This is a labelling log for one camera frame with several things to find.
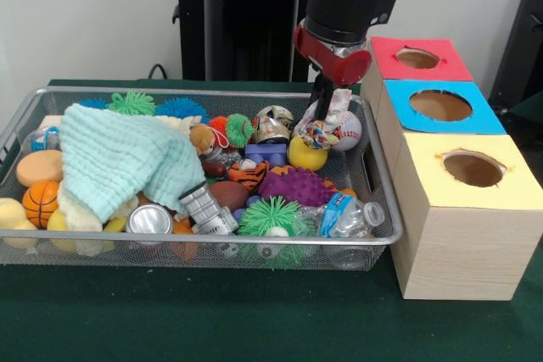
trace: cardboard box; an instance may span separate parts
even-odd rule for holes
[[[450,40],[371,37],[368,49],[373,64],[362,91],[375,117],[384,80],[473,81]]]
[[[406,131],[506,134],[473,82],[386,80],[375,122],[393,179]]]
[[[406,133],[393,183],[404,298],[512,298],[543,233],[543,191],[511,137]]]

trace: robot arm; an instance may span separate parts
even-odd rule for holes
[[[372,62],[364,49],[367,30],[387,23],[394,4],[395,0],[308,1],[306,17],[294,32],[294,45],[321,72],[316,86],[324,100],[317,119],[326,116],[328,94],[335,85],[356,84],[367,73]]]

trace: wire mesh basket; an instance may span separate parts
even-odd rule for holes
[[[30,94],[0,135],[0,197],[20,201],[25,189],[14,168],[21,158],[20,146],[48,114],[62,114],[72,103],[90,97],[109,100],[120,88],[49,86]],[[156,103],[172,97],[190,97],[202,104],[211,117],[240,113],[253,117],[269,105],[282,105],[301,118],[309,102],[307,93],[231,92],[142,89]],[[386,213],[385,222],[372,230],[374,237],[331,239],[323,237],[240,237],[206,235],[149,235],[70,231],[0,230],[0,263],[17,265],[102,265],[148,267],[196,267],[240,269],[370,270],[387,245],[402,233],[398,206],[369,106],[357,96],[350,103],[362,123],[362,139],[345,153],[332,151],[318,173],[338,189],[352,188],[363,202],[377,201]],[[5,240],[29,243],[19,249]],[[78,248],[100,247],[100,254],[83,256]],[[282,253],[288,262],[259,256],[262,251]]]

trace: round hole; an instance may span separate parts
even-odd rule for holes
[[[469,102],[448,91],[429,89],[409,98],[409,103],[419,114],[443,122],[464,120],[473,112]]]
[[[439,57],[418,48],[406,47],[399,51],[396,57],[401,63],[418,70],[429,70],[430,68],[434,68],[439,62]]]
[[[449,173],[469,186],[492,187],[503,177],[500,165],[481,153],[453,153],[445,158],[444,164]]]

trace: light green towel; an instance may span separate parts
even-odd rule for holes
[[[179,196],[205,180],[188,137],[152,116],[74,104],[60,134],[64,189],[102,222],[142,190],[183,213]]]

